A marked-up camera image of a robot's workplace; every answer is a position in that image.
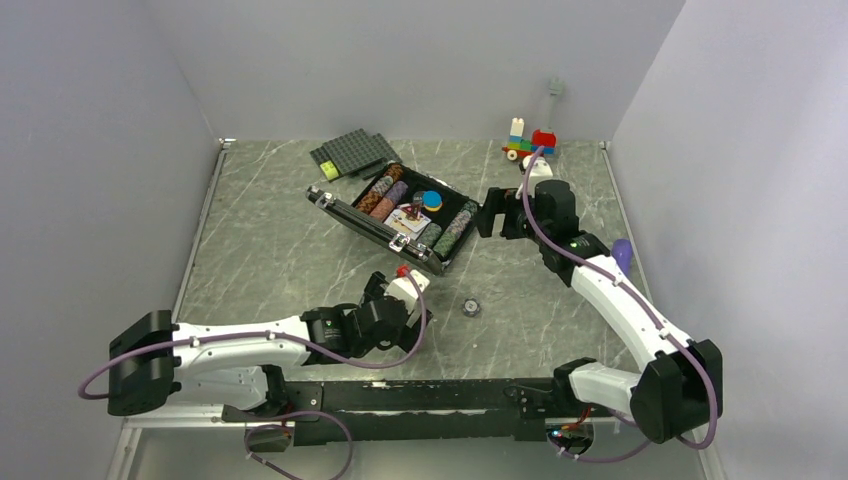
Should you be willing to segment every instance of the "blue lego brick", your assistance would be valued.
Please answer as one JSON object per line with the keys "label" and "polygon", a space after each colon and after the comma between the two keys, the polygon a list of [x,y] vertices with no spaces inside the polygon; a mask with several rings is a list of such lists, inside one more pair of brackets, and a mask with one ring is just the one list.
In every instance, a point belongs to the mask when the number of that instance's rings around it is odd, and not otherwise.
{"label": "blue lego brick", "polygon": [[[539,148],[539,145],[532,145],[530,147],[530,151],[535,152],[537,148]],[[554,150],[555,150],[554,147],[545,147],[545,149],[542,150],[542,155],[553,155]]]}

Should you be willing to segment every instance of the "white plastic link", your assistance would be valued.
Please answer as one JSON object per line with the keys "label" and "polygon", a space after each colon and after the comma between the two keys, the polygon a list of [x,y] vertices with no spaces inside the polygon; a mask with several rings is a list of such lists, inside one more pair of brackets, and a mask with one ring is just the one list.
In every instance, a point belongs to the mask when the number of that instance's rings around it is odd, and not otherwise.
{"label": "white plastic link", "polygon": [[615,272],[615,279],[613,279],[613,281],[612,281],[613,286],[617,287],[626,278],[627,277],[624,275],[624,272],[617,269],[616,272]]}

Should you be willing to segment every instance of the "white wall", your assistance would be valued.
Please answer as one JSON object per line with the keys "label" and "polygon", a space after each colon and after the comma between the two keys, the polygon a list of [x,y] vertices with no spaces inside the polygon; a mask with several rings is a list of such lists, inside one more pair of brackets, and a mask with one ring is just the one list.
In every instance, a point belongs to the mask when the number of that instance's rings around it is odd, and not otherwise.
{"label": "white wall", "polygon": [[610,139],[684,0],[147,0],[214,130],[239,139]]}
{"label": "white wall", "polygon": [[76,386],[173,304],[217,142],[135,0],[4,2],[0,66],[0,478],[103,478]]}
{"label": "white wall", "polygon": [[658,304],[723,350],[730,479],[848,477],[846,25],[689,0],[613,140]]}

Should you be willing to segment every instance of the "yellow lego piece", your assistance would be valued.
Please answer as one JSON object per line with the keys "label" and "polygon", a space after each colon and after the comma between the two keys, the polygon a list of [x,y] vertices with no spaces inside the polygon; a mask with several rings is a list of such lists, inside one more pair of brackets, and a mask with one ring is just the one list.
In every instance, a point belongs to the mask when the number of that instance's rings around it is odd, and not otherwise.
{"label": "yellow lego piece", "polygon": [[333,162],[322,163],[321,171],[324,172],[324,176],[327,177],[327,180],[335,180],[339,176],[339,171],[336,170],[336,166],[333,165]]}

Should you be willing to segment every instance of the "red lego brick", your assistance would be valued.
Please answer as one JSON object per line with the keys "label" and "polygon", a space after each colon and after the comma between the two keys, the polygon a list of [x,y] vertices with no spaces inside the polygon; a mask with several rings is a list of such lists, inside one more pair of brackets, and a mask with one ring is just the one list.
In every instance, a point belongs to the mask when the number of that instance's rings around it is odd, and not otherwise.
{"label": "red lego brick", "polygon": [[556,135],[554,135],[554,132],[536,130],[533,132],[533,138],[530,140],[530,143],[537,146],[556,147]]}

